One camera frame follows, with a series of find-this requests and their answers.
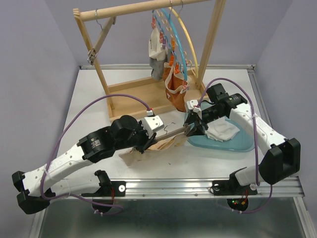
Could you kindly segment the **white underwear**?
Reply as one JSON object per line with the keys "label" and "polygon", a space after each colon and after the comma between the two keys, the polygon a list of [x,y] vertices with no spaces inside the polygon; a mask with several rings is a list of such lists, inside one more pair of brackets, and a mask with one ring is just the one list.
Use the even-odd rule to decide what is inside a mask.
{"label": "white underwear", "polygon": [[240,129],[228,122],[225,117],[219,118],[207,124],[208,129],[205,134],[209,139],[224,142],[231,140]]}

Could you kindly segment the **beige cotton underwear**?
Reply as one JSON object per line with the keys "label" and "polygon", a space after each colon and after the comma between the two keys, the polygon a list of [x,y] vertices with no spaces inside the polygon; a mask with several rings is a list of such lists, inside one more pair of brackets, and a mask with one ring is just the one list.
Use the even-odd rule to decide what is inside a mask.
{"label": "beige cotton underwear", "polygon": [[124,153],[119,154],[119,157],[124,161],[127,166],[141,161],[156,159],[160,156],[169,155],[174,152],[178,147],[184,145],[187,137],[184,134],[178,134],[174,137],[159,141],[157,144],[150,146],[143,154],[132,148]]}

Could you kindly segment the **orange and cream underwear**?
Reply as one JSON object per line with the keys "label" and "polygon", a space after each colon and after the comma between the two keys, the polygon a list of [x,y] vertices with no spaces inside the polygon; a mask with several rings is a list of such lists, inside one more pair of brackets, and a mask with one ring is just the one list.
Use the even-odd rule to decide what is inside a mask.
{"label": "orange and cream underwear", "polygon": [[174,66],[170,66],[167,62],[164,63],[162,78],[165,84],[166,98],[178,111],[186,112],[184,97],[191,79],[188,78],[189,81],[186,82],[184,75],[181,72],[175,73]]}

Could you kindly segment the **blue plastic hanger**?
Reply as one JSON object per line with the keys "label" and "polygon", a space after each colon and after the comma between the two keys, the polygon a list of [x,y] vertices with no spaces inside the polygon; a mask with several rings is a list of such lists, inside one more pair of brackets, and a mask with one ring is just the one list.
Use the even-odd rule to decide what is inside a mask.
{"label": "blue plastic hanger", "polygon": [[167,62],[174,66],[175,73],[181,72],[184,80],[188,82],[186,55],[180,42],[177,30],[171,19],[171,13],[165,9],[152,11],[152,30],[159,30],[159,42],[167,49]]}

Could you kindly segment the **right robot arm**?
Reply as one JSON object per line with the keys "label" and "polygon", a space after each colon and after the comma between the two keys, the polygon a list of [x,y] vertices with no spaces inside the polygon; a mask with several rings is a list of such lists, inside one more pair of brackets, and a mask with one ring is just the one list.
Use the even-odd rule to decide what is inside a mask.
{"label": "right robot arm", "polygon": [[227,117],[253,137],[255,149],[260,149],[264,155],[254,166],[231,173],[228,180],[215,180],[211,187],[214,195],[239,195],[251,184],[273,185],[299,171],[301,144],[296,138],[288,139],[276,132],[255,114],[249,99],[239,93],[229,95],[220,83],[205,93],[213,102],[212,106],[202,109],[197,100],[185,103],[186,135],[204,135],[208,123]]}

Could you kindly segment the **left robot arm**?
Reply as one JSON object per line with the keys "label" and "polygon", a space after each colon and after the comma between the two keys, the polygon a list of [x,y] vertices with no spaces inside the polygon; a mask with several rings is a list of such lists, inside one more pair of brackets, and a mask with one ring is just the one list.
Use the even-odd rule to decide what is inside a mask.
{"label": "left robot arm", "polygon": [[156,143],[156,134],[164,127],[159,116],[136,120],[124,115],[110,126],[89,133],[68,151],[30,172],[17,171],[12,181],[18,190],[18,206],[26,214],[35,214],[46,209],[55,198],[66,196],[105,196],[111,201],[105,206],[94,204],[99,212],[108,212],[114,206],[114,197],[123,196],[123,182],[111,182],[106,171],[98,170],[86,179],[66,181],[70,174],[110,158],[117,150],[134,148],[144,153]]}

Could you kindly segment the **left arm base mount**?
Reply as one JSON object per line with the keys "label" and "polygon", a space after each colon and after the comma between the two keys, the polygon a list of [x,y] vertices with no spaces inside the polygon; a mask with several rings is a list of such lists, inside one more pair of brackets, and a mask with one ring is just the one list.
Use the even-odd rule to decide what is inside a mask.
{"label": "left arm base mount", "polygon": [[98,170],[94,175],[99,180],[99,189],[93,196],[98,197],[124,197],[126,193],[126,181],[111,180],[106,171]]}

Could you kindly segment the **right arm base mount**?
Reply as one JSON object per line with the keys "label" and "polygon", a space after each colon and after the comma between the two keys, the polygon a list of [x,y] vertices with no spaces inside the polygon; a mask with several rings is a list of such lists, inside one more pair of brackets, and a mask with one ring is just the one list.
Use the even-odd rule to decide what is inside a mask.
{"label": "right arm base mount", "polygon": [[241,170],[231,173],[228,180],[213,180],[212,186],[209,188],[210,193],[215,196],[257,195],[258,191],[256,188],[252,190],[250,184],[242,186],[238,182],[235,175]]}

